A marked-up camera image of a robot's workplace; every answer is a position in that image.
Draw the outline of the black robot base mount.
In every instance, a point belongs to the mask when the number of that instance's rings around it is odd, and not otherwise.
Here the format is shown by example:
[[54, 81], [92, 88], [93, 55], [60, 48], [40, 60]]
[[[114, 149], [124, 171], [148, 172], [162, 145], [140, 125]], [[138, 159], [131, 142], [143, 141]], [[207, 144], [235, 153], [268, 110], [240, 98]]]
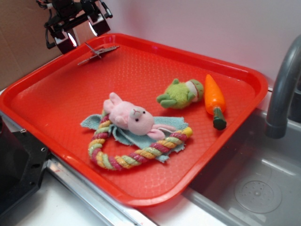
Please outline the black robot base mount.
[[40, 189], [49, 149], [30, 132], [0, 119], [0, 217]]

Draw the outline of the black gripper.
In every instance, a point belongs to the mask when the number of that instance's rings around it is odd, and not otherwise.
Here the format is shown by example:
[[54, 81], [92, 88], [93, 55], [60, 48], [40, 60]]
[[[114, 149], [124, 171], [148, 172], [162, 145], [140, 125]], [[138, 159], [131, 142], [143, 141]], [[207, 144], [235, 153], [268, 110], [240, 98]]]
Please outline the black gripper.
[[62, 54], [74, 50], [77, 43], [68, 32], [86, 21], [95, 36], [111, 30], [106, 20], [113, 15], [102, 0], [38, 0], [36, 3], [49, 11], [48, 21], [44, 23], [48, 49], [58, 47]]

